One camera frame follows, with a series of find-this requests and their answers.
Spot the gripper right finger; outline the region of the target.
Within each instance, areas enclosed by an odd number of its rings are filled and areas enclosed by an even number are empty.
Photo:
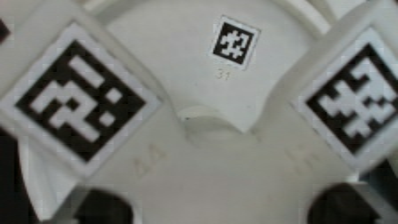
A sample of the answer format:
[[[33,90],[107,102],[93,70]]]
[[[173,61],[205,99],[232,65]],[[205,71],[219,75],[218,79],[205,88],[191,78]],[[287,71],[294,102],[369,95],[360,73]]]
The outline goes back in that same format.
[[[398,224],[398,210],[365,182],[333,185],[315,197],[308,224]]]

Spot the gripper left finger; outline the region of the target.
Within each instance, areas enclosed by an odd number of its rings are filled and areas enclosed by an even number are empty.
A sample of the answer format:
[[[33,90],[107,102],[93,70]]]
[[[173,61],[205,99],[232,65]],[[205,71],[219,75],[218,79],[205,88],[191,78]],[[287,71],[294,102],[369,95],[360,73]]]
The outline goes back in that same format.
[[[107,190],[77,188],[43,224],[136,224],[132,205]]]

